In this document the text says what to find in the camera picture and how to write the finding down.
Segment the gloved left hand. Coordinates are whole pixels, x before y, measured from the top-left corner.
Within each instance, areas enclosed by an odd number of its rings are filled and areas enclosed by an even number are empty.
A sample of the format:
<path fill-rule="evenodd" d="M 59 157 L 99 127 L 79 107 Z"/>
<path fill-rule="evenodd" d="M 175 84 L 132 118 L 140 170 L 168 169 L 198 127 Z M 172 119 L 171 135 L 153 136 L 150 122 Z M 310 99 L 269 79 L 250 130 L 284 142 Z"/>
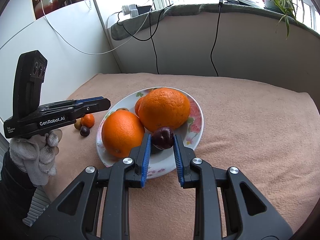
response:
<path fill-rule="evenodd" d="M 47 185 L 49 178 L 56 175 L 55 157 L 61 139 L 60 129 L 30 139 L 12 138 L 10 158 L 20 171 L 28 175 L 34 186 Z"/>

